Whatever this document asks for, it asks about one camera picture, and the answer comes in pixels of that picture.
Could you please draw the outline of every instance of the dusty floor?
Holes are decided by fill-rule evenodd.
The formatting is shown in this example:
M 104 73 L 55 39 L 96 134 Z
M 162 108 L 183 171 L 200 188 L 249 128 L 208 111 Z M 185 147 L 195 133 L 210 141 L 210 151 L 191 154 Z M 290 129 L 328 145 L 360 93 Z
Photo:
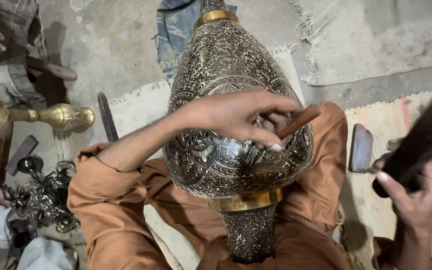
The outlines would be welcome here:
M 78 73 L 76 81 L 64 83 L 68 101 L 78 107 L 91 107 L 96 113 L 93 127 L 68 134 L 73 157 L 88 145 L 107 142 L 97 105 L 98 92 L 110 99 L 163 79 L 153 40 L 158 32 L 156 9 L 160 3 L 161 0 L 39 0 L 50 60 Z M 299 40 L 295 30 L 298 15 L 288 0 L 226 3 L 237 5 L 240 23 L 263 45 L 297 42 L 292 57 L 298 74 L 304 74 L 303 55 L 309 46 Z M 306 104 L 333 101 L 349 109 L 432 91 L 432 67 L 330 86 L 301 83 L 301 88 Z

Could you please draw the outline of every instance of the fingernail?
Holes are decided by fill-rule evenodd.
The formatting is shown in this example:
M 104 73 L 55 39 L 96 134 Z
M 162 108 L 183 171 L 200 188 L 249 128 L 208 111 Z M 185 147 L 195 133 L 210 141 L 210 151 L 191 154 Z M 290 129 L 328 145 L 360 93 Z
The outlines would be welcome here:
M 283 150 L 283 147 L 279 144 L 273 144 L 273 146 L 271 146 L 271 150 L 273 150 L 274 152 L 281 152 Z
M 384 171 L 380 171 L 376 174 L 376 178 L 378 179 L 378 181 L 380 182 L 387 182 L 389 181 L 389 175 L 384 172 Z

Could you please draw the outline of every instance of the brass candlestick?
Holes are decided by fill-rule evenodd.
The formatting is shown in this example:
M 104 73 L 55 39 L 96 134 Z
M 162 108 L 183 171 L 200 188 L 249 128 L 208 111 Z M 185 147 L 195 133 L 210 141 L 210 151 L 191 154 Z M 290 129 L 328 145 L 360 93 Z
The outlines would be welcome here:
M 6 107 L 0 100 L 0 129 L 7 122 L 45 122 L 55 129 L 70 130 L 77 127 L 90 127 L 95 122 L 95 113 L 88 107 L 59 103 L 47 109 L 36 111 L 34 109 L 16 109 Z

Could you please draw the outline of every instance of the rug fringe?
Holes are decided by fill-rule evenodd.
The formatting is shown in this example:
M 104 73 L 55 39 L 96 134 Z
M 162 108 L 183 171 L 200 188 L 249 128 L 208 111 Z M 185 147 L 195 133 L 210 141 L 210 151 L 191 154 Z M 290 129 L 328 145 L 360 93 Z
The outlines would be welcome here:
M 140 88 L 132 91 L 131 93 L 126 93 L 124 95 L 111 98 L 107 101 L 107 103 L 109 106 L 114 106 L 126 101 L 133 101 L 142 95 L 161 88 L 170 88 L 170 85 L 165 79 L 162 79 L 159 82 L 143 85 Z
M 266 46 L 266 49 L 269 51 L 269 53 L 271 53 L 271 55 L 275 55 L 277 53 L 281 53 L 281 52 L 293 52 L 294 49 L 296 49 L 296 45 L 297 43 L 293 43 L 293 44 L 289 44 L 287 42 L 283 43 L 283 44 L 278 44 L 278 45 L 274 45 L 274 46 Z
M 406 98 L 406 99 L 409 100 L 409 99 L 414 98 L 414 97 L 416 97 L 416 96 L 423 96 L 423 95 L 430 96 L 430 95 L 432 95 L 432 91 L 424 91 L 424 92 L 419 92 L 419 93 L 417 93 L 417 94 L 406 95 L 406 96 L 404 96 L 404 98 Z M 403 98 L 403 96 L 400 97 L 400 98 L 396 98 L 396 99 L 395 99 L 394 101 L 392 101 L 392 102 L 386 102 L 386 101 L 382 101 L 382 102 L 380 102 L 380 101 L 378 101 L 378 102 L 374 102 L 374 103 L 372 103 L 372 104 L 369 104 L 369 105 L 366 105 L 366 106 L 362 106 L 362 107 L 347 108 L 347 109 L 344 110 L 344 112 L 345 112 L 345 113 L 346 113 L 346 112 L 354 113 L 356 110 L 360 110 L 360 109 L 364 109 L 364 108 L 371 108 L 371 107 L 374 107 L 374 106 L 379 105 L 379 104 L 386 104 L 386 103 L 391 104 L 391 103 L 395 103 L 396 101 L 400 100 L 401 98 Z
M 311 49 L 308 53 L 304 54 L 304 60 L 306 64 L 304 69 L 306 74 L 300 77 L 300 80 L 307 85 L 314 85 L 318 82 L 318 65 L 315 54 L 315 49 L 319 47 L 326 38 L 325 34 L 322 34 L 322 29 L 330 23 L 335 17 L 328 17 L 319 27 L 316 28 L 315 15 L 312 12 L 305 11 L 301 7 L 300 0 L 289 0 L 291 4 L 296 7 L 296 11 L 299 15 L 299 21 L 295 27 L 301 30 L 301 41 L 306 41 L 311 45 Z

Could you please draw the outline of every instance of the engraved brass vase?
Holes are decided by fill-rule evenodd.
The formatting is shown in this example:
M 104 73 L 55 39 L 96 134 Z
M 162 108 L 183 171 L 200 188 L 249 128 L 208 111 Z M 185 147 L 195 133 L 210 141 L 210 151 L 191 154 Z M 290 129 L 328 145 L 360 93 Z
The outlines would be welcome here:
M 194 28 L 174 77 L 169 112 L 198 97 L 258 85 L 296 97 L 271 54 L 223 0 L 201 0 L 201 17 Z M 261 262 L 273 254 L 273 214 L 283 198 L 281 188 L 313 157 L 313 130 L 311 124 L 304 125 L 276 153 L 252 141 L 193 129 L 171 140 L 164 152 L 173 182 L 207 198 L 209 208 L 223 218 L 233 259 Z
M 0 100 L 0 129 L 7 122 L 45 122 L 55 129 L 70 130 L 77 127 L 91 127 L 95 122 L 95 113 L 88 107 L 59 103 L 47 109 L 36 111 L 34 109 L 16 109 L 6 107 Z

